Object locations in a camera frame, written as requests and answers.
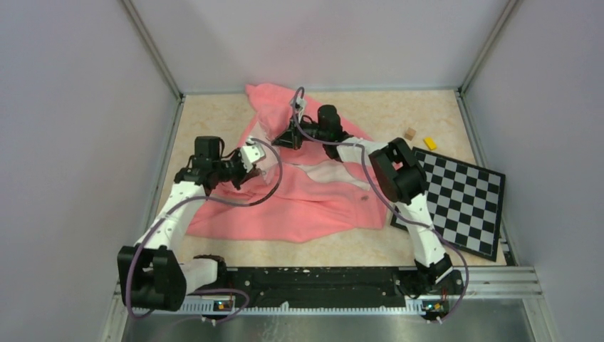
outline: checkerboard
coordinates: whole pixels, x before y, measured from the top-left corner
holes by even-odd
[[[506,176],[416,147],[413,153],[426,171],[436,230],[459,249],[495,261]],[[394,216],[390,224],[407,230]]]

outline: pink shirt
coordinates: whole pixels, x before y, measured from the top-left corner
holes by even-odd
[[[266,83],[248,85],[246,93],[256,115],[241,136],[239,146],[256,124],[264,129],[268,139],[274,139],[288,125],[289,101],[294,91]],[[305,114],[317,120],[321,103],[309,96],[305,99]],[[345,118],[341,123],[349,134],[370,140]],[[305,141],[300,150],[281,148],[280,156],[283,180],[269,200],[254,207],[206,202],[195,214],[187,233],[215,239],[305,242],[355,227],[381,229],[384,226],[386,207],[370,189],[360,165],[330,160],[323,146],[311,141]],[[262,177],[252,178],[240,191],[230,183],[221,183],[212,196],[253,202],[271,190],[276,175],[269,184]]]

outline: beige tabletop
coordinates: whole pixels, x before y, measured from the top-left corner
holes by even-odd
[[[365,91],[308,93],[358,125],[376,141],[402,137],[407,128],[417,131],[411,146],[426,148],[423,138],[431,137],[435,152],[474,164],[474,156],[452,90]],[[174,174],[193,153],[198,135],[224,139],[226,151],[236,147],[254,110],[244,94],[188,95],[178,126],[174,149],[162,189],[163,206]],[[387,214],[383,229],[356,228],[304,243],[282,241],[237,241],[185,236],[177,255],[186,261],[198,254],[224,257],[229,266],[410,266],[413,248],[409,234],[390,226]],[[469,265],[505,265],[501,247],[497,262],[462,252]],[[459,257],[449,251],[452,261]]]

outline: gray wall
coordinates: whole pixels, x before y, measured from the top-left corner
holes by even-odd
[[[525,1],[468,95],[564,341],[602,341],[604,3]]]
[[[134,0],[187,92],[462,83],[505,0]]]
[[[0,339],[95,341],[175,99],[117,0],[3,1]]]

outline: yellow block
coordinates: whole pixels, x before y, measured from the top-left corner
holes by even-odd
[[[434,143],[434,140],[431,137],[425,138],[424,139],[424,143],[426,143],[426,146],[431,150],[436,150],[436,144]]]

